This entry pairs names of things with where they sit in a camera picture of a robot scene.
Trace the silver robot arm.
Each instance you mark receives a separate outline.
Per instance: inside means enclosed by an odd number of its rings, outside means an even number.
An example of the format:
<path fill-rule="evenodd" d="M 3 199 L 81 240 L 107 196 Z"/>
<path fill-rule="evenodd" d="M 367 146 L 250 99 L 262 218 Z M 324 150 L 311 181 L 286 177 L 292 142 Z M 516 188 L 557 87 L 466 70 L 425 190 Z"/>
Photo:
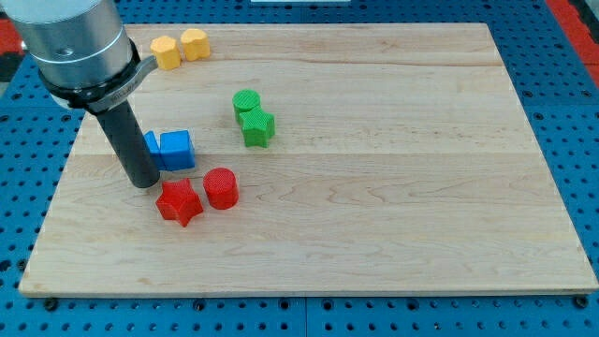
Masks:
<path fill-rule="evenodd" d="M 48 90 L 73 108 L 104 98 L 139 63 L 112 0 L 1 0 L 1 7 Z"/>

